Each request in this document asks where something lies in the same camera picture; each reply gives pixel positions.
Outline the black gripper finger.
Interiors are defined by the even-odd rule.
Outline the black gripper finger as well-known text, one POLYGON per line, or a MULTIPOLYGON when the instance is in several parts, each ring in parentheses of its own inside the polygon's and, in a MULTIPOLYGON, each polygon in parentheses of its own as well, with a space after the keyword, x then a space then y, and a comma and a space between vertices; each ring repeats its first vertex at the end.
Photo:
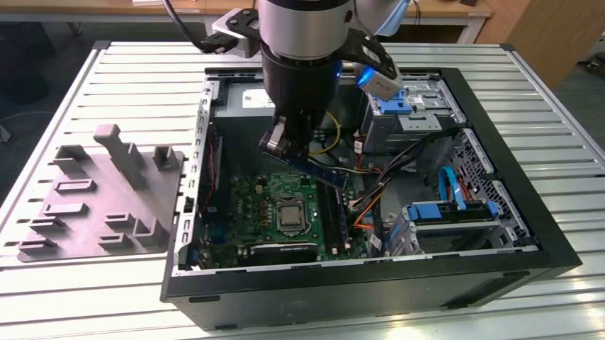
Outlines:
POLYGON ((324 110, 301 110, 286 119, 286 138, 296 149, 294 154, 298 159, 305 159, 309 156, 309 144, 324 116, 324 110))
POLYGON ((278 117, 272 131, 266 131, 260 141, 260 148, 274 157, 290 155, 290 141, 286 137, 286 118, 278 117))

